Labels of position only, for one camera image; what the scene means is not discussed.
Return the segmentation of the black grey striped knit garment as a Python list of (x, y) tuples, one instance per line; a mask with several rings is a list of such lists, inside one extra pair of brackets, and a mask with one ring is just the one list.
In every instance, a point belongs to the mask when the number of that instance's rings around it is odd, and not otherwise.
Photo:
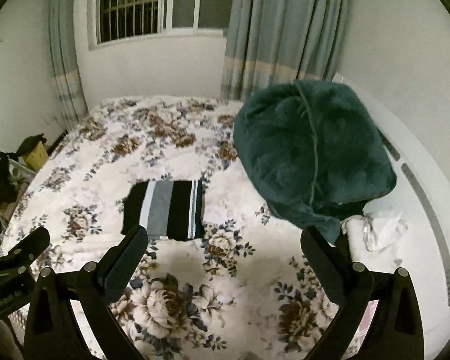
[(201, 180), (148, 180), (135, 184), (123, 203), (122, 235), (134, 226), (151, 240), (188, 242), (205, 235)]

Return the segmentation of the black clothes pile on basket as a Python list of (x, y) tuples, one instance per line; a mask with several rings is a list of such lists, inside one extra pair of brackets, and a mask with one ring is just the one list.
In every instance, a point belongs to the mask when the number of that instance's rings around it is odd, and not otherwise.
[(15, 153), (0, 152), (0, 205), (2, 203), (15, 203), (17, 190), (10, 181), (9, 160), (17, 161)]

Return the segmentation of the white crumpled plastic bag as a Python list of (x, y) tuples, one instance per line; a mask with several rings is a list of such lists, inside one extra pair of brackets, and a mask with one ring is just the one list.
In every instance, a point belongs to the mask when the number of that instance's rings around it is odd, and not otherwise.
[(340, 227), (354, 254), (386, 250), (408, 232), (407, 222), (393, 211), (353, 215), (343, 220)]

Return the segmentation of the yellow cardboard box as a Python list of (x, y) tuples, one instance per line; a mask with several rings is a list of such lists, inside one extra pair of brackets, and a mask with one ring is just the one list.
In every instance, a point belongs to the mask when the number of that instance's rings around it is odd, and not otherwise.
[(43, 133), (27, 137), (18, 147), (17, 157), (20, 157), (30, 169), (37, 172), (49, 159), (44, 146), (46, 141)]

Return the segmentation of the white bed headboard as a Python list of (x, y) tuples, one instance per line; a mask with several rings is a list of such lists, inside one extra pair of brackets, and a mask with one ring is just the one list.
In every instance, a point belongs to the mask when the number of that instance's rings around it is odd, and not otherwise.
[(424, 357), (450, 359), (450, 182), (418, 137), (385, 105), (337, 73), (379, 130), (397, 175), (393, 192), (367, 204), (391, 209), (408, 224), (399, 252), (411, 274), (424, 327)]

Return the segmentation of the white floral plush blanket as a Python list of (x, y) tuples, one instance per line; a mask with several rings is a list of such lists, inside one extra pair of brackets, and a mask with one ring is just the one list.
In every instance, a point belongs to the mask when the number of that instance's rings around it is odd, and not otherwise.
[(53, 152), (4, 233), (44, 227), (39, 273), (80, 269), (141, 224), (148, 247), (111, 311), (146, 359), (303, 359), (337, 313), (237, 157), (238, 102), (121, 97)]

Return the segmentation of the dark green plush quilt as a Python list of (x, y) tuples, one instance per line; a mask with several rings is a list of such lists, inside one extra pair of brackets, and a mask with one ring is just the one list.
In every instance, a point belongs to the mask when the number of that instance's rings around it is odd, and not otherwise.
[(235, 117), (242, 166), (270, 212), (335, 243), (341, 221), (391, 193), (397, 176), (359, 96), (323, 80), (277, 84)]

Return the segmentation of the left blue grey curtain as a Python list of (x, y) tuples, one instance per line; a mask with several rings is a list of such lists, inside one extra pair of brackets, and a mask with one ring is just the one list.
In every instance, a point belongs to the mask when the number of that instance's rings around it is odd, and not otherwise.
[(88, 115), (74, 41), (74, 0), (49, 0), (48, 30), (52, 80), (61, 117), (71, 130)]

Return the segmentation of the barred window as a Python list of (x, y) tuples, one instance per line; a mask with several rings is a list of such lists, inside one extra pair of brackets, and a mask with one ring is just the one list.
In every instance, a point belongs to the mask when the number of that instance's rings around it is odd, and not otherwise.
[(232, 0), (88, 0), (89, 44), (138, 37), (224, 37)]

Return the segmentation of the blue grey striped curtain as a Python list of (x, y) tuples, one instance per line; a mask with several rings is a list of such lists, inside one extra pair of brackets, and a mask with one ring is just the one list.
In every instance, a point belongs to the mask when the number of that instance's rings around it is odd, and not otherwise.
[(232, 0), (223, 99), (246, 100), (270, 85), (331, 80), (350, 0)]

